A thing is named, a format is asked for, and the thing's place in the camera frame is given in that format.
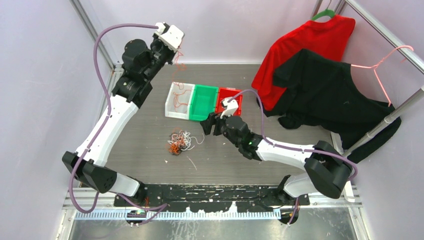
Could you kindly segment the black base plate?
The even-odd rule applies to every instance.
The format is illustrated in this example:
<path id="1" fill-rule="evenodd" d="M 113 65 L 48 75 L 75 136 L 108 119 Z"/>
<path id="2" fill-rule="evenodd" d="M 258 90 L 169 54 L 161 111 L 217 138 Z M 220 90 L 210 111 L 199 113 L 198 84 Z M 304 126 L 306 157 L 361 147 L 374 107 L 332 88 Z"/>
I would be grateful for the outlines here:
<path id="1" fill-rule="evenodd" d="M 277 207 L 291 208 L 295 199 L 282 200 L 275 185 L 147 184 L 144 207 L 167 204 L 165 211 L 182 213 L 270 212 Z"/>

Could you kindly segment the white plastic bin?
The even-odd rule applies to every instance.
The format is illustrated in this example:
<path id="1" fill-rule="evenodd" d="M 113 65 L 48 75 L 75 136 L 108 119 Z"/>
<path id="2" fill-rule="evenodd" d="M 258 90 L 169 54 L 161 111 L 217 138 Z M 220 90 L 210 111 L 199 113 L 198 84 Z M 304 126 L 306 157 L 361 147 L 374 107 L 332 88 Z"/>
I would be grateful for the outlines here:
<path id="1" fill-rule="evenodd" d="M 194 88 L 195 84 L 173 81 L 165 101 L 165 117 L 189 120 Z"/>

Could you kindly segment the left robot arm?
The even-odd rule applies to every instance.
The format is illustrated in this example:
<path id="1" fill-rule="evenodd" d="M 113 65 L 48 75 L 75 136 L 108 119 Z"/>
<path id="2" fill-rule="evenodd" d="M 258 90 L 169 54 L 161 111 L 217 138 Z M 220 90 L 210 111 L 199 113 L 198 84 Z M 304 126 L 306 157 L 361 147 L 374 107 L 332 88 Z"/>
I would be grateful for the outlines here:
<path id="1" fill-rule="evenodd" d="M 145 185 L 141 181 L 120 174 L 106 167 L 110 152 L 122 130 L 141 108 L 153 89 L 152 79 L 164 67 L 171 63 L 175 51 L 162 40 L 155 39 L 148 46 L 144 40 L 135 39 L 124 47 L 123 74 L 116 82 L 110 96 L 111 106 L 75 152 L 65 152 L 62 162 L 72 172 L 74 178 L 100 193 L 112 192 L 126 196 L 133 206 L 141 206 L 146 200 Z M 83 151 L 92 138 L 95 141 L 88 152 Z"/>

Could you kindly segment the black t-shirt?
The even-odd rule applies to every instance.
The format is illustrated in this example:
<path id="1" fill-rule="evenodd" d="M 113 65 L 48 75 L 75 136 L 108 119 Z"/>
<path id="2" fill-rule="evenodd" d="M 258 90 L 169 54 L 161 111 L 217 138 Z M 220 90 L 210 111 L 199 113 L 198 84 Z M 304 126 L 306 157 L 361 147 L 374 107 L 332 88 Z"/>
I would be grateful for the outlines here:
<path id="1" fill-rule="evenodd" d="M 302 49 L 271 74 L 272 93 L 284 93 L 265 110 L 286 129 L 321 126 L 340 136 L 348 150 L 394 111 L 387 102 L 364 96 L 354 84 L 349 63 Z"/>

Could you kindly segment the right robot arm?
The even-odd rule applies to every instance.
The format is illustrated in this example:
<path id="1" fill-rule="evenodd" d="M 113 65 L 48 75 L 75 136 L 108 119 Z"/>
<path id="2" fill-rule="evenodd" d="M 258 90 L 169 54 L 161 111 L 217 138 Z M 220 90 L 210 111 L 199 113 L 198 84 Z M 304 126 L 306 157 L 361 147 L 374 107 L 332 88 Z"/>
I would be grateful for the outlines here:
<path id="1" fill-rule="evenodd" d="M 338 199 L 354 169 L 326 141 L 313 145 L 275 141 L 251 131 L 240 116 L 211 112 L 200 125 L 205 135 L 224 136 L 249 160 L 272 161 L 304 170 L 303 174 L 285 176 L 278 185 L 275 196 L 286 206 L 311 193 Z"/>

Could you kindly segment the red t-shirt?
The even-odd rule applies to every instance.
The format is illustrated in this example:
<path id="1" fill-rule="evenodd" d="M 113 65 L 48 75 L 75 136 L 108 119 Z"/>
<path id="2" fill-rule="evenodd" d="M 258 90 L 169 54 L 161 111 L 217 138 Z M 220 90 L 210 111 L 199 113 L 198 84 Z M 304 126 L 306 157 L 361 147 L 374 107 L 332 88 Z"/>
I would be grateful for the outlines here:
<path id="1" fill-rule="evenodd" d="M 341 15 L 326 22 L 308 20 L 273 43 L 251 83 L 262 100 L 266 116 L 280 115 L 275 106 L 286 91 L 285 87 L 273 85 L 275 69 L 302 49 L 341 61 L 355 25 L 355 19 Z"/>

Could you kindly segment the green plastic bin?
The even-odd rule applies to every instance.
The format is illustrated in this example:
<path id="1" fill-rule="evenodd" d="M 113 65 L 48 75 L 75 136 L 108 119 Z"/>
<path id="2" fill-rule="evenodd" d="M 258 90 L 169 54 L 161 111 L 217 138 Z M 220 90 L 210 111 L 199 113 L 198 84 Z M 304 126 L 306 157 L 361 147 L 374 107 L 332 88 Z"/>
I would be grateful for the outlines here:
<path id="1" fill-rule="evenodd" d="M 204 121 L 215 111 L 219 88 L 217 86 L 196 84 L 190 102 L 189 120 Z"/>

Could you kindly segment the green hanger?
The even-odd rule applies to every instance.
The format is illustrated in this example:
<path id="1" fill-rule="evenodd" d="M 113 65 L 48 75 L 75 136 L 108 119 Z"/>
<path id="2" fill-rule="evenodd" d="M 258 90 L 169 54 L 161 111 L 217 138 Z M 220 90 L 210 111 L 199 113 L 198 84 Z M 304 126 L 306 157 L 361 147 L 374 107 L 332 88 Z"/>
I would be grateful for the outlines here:
<path id="1" fill-rule="evenodd" d="M 329 0 L 327 2 L 327 6 L 325 7 L 324 10 L 319 11 L 323 2 L 324 2 L 323 0 L 317 0 L 316 1 L 315 5 L 313 7 L 311 18 L 310 18 L 311 21 L 316 21 L 316 20 L 323 18 L 323 17 L 329 17 L 330 19 L 332 19 L 336 16 L 335 11 L 330 9 L 330 6 L 332 4 L 332 0 Z"/>

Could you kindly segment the metal clothes rack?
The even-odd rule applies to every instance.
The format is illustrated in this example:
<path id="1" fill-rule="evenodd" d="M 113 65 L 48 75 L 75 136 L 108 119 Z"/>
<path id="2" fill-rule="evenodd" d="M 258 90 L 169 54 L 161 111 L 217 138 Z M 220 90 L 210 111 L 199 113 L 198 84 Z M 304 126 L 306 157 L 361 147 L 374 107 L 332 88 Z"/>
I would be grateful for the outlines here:
<path id="1" fill-rule="evenodd" d="M 388 43 L 390 43 L 395 51 L 398 51 L 408 62 L 410 62 L 421 74 L 424 73 L 424 60 L 421 59 L 414 51 L 407 46 L 387 27 L 378 21 L 371 13 L 363 8 L 355 0 L 339 0 L 332 10 L 334 14 L 341 14 L 345 5 L 352 8 L 360 17 L 362 17 L 377 33 L 379 33 Z M 378 125 L 367 132 L 358 142 L 352 147 L 343 151 L 343 156 L 348 157 L 354 150 L 372 140 L 377 134 L 388 127 L 394 120 L 404 114 L 413 105 L 424 98 L 424 87 L 421 86 L 407 100 L 405 100 L 398 108 L 386 116 Z"/>

